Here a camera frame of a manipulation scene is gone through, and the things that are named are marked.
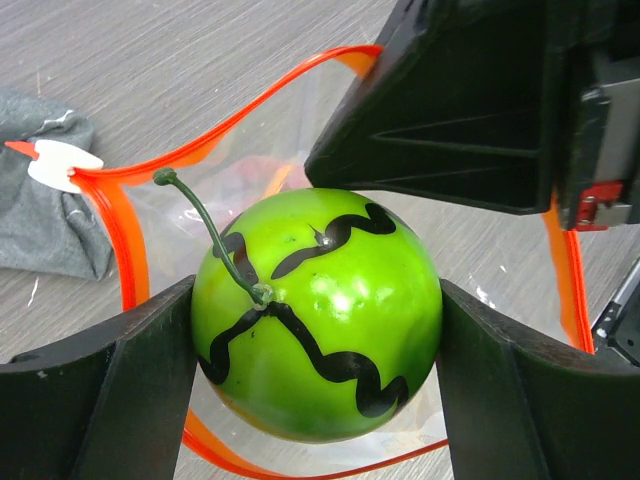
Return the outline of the green striped melon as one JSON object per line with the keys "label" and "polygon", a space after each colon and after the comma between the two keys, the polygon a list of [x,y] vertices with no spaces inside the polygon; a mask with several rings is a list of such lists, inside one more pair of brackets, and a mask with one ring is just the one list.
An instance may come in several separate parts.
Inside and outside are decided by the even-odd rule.
{"label": "green striped melon", "polygon": [[193,284],[199,365],[247,423],[309,443],[348,440],[395,417],[429,376],[443,298],[419,236],[361,194],[268,196],[225,228],[170,168],[212,244]]}

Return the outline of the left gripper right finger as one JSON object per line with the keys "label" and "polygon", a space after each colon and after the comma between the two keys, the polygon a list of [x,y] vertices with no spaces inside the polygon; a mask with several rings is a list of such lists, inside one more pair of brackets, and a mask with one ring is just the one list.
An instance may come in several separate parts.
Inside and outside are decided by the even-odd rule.
{"label": "left gripper right finger", "polygon": [[437,374],[455,478],[638,478],[637,367],[441,287]]}

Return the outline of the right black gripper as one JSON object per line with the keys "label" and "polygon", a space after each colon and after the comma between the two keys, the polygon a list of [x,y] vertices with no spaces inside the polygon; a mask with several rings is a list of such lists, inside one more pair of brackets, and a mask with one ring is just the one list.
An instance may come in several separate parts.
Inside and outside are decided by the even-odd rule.
{"label": "right black gripper", "polygon": [[[550,203],[542,1],[400,1],[305,164],[316,187],[531,215]],[[639,4],[587,1],[569,55],[561,225],[639,221]]]}

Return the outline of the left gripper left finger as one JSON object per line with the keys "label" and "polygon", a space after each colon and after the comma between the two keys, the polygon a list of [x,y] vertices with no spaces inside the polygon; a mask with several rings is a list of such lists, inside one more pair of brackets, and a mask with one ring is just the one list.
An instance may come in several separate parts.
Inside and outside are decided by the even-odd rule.
{"label": "left gripper left finger", "polygon": [[2,478],[173,477],[197,363],[193,284],[2,364]]}

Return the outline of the clear zip top bag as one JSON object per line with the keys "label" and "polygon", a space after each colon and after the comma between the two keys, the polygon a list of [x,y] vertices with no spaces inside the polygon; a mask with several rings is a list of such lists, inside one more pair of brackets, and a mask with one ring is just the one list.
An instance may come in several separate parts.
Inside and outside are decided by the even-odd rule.
{"label": "clear zip top bag", "polygon": [[59,119],[40,132],[12,135],[6,147],[29,159],[30,176],[76,193],[92,208],[117,262],[124,310],[141,305],[192,271],[206,246],[199,214],[152,183],[171,167],[193,180],[213,217],[230,222],[253,203],[302,183],[302,165],[336,100],[328,79],[363,79],[379,45],[342,46],[316,54],[256,99],[191,142],[158,158],[108,169],[89,152],[56,140]]}

